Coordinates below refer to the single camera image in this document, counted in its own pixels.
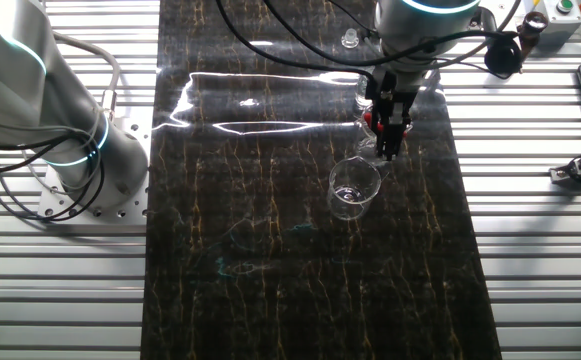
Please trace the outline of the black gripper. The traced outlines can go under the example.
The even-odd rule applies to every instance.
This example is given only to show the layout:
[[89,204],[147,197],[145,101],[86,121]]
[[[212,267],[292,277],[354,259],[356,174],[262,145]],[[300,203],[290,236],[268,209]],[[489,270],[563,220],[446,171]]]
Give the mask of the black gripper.
[[402,141],[411,128],[409,111],[416,95],[413,84],[400,81],[400,73],[384,67],[372,70],[364,93],[371,106],[364,120],[369,126],[383,126],[376,139],[378,158],[391,161],[398,156]]

